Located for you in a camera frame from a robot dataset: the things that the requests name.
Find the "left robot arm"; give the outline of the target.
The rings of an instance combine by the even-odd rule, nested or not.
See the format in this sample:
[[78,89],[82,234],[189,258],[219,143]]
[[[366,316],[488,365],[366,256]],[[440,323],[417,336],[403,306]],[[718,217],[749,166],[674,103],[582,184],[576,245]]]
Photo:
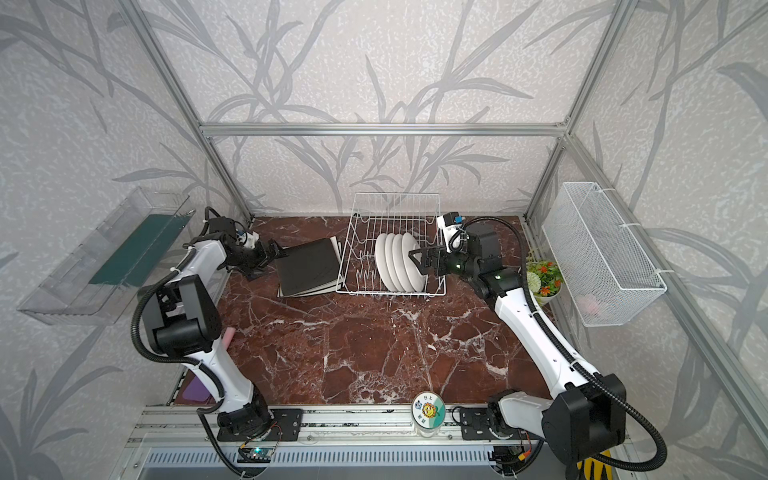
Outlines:
[[263,395],[223,345],[223,323],[209,287],[220,270],[255,280],[285,255],[276,241],[263,243],[241,222],[207,207],[202,231],[186,244],[184,258],[140,293],[131,319],[136,351],[151,362],[190,370],[215,400],[202,414],[214,413],[219,431],[229,436],[261,436],[274,420]]

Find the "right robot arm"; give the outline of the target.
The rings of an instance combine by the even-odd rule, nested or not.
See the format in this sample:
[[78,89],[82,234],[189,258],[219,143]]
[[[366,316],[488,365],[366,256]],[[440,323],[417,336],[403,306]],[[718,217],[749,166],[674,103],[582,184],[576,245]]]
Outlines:
[[[519,247],[526,246],[520,231],[504,219],[481,216],[465,220],[452,212],[437,219],[442,243],[403,250],[406,266],[421,274],[456,275],[467,283],[515,334],[547,385],[546,398],[515,391],[491,400],[492,430],[531,433],[545,441],[567,467],[594,459],[625,471],[661,468],[668,458],[661,433],[628,403],[621,380],[614,374],[601,374],[554,326],[533,297],[526,265],[504,265],[495,224],[508,228]],[[655,446],[651,458],[632,462],[607,456],[607,450],[624,443],[627,419],[633,419],[650,436]]]

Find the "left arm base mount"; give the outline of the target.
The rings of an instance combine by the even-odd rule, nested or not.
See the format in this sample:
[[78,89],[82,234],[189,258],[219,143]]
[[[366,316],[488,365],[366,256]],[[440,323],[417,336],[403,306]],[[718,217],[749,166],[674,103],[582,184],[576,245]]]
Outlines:
[[288,441],[298,439],[302,409],[271,409],[268,417],[261,418],[246,409],[219,413],[216,438],[220,442]]

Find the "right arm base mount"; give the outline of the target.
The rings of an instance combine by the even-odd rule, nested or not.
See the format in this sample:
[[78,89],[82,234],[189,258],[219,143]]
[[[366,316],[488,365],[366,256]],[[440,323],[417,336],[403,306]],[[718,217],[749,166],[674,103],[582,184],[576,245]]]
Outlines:
[[450,416],[451,420],[459,426],[461,437],[465,441],[497,444],[527,444],[529,441],[536,444],[541,441],[540,437],[520,428],[492,426],[491,417],[485,406],[453,406],[450,409]]

